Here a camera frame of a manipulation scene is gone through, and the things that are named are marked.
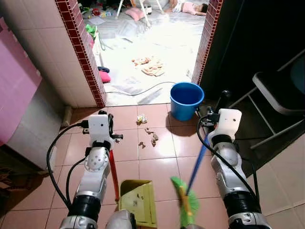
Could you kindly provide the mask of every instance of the white wall tile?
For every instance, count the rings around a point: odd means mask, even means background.
[[[270,161],[270,165],[294,206],[305,203],[305,135]]]
[[[23,0],[36,28],[64,27],[54,0]]]
[[[303,227],[305,228],[305,204],[299,205],[294,208],[299,220],[303,224]]]
[[[60,97],[63,99],[65,104],[68,104],[72,107],[77,107],[77,103],[73,95],[71,94],[69,87],[57,87],[55,89],[57,93],[60,95]]]
[[[82,87],[88,84],[78,61],[58,62],[56,64],[69,87]]]
[[[78,61],[65,28],[48,28],[38,31],[55,62]]]
[[[270,215],[292,207],[269,163],[257,171],[257,180],[260,203],[264,215]],[[252,175],[248,178],[248,182],[254,190]]]
[[[1,13],[11,29],[34,29],[34,24],[22,2],[22,0],[1,0]]]
[[[278,212],[266,218],[273,229],[303,229],[293,209]]]
[[[48,79],[55,88],[67,87],[67,83],[55,63],[43,63],[41,67],[42,77]]]
[[[37,30],[19,30],[16,32],[16,37],[34,62],[45,63],[53,61]]]
[[[71,87],[70,90],[78,107],[96,106],[96,102],[88,84],[82,87]]]

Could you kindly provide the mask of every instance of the pink pillow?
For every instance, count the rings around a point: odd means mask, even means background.
[[[110,82],[110,76],[109,76],[109,74],[108,73],[106,73],[106,72],[102,72],[102,71],[99,71],[100,72],[100,78],[101,78],[101,80],[102,80],[102,82],[103,83],[108,83],[108,82]]]
[[[144,13],[139,8],[130,8],[125,12],[127,15],[131,16],[135,21],[138,21],[144,17]]]

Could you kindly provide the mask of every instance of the tiled floor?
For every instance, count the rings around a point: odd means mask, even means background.
[[[124,135],[124,140],[113,146],[119,183],[125,179],[152,180],[158,229],[178,229],[179,201],[170,177],[180,176],[186,182],[190,177],[201,147],[195,132],[198,118],[188,122],[177,121],[171,116],[168,104],[109,107],[104,110],[114,115],[115,132]],[[148,123],[137,126],[136,116],[140,114],[148,117]],[[86,116],[88,113],[84,112],[76,119],[82,120]],[[151,144],[151,135],[145,132],[146,127],[159,136],[155,147]],[[72,130],[57,143],[55,178],[62,190],[71,165],[83,157],[89,143],[88,136],[80,132],[80,129]],[[140,141],[144,142],[145,148],[138,146]],[[206,229],[226,229],[227,215],[210,160],[211,154],[207,152],[193,186],[200,202],[196,223]],[[83,170],[83,165],[78,165],[72,174],[71,196]],[[111,174],[107,181],[98,222],[101,229],[117,207]],[[56,229],[66,215],[67,209],[55,193],[49,177],[46,177],[35,191],[0,219],[0,225],[2,223],[1,229]]]

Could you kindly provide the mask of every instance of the child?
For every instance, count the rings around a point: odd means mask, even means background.
[[[170,8],[166,12],[185,12],[192,15],[205,16],[208,9],[207,4],[196,5],[184,0],[170,0]]]

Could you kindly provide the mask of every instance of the green object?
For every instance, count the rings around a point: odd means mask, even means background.
[[[121,183],[119,209],[134,214],[138,226],[157,228],[153,182],[125,180]]]
[[[190,190],[189,195],[186,196],[186,183],[178,177],[171,177],[172,183],[181,200],[180,209],[180,224],[181,227],[186,227],[189,224],[195,223],[195,216],[199,209],[199,201],[193,190]]]
[[[86,31],[90,33],[93,39],[95,39],[96,36],[96,29],[97,29],[96,25],[95,26],[91,26],[89,24],[86,25]]]

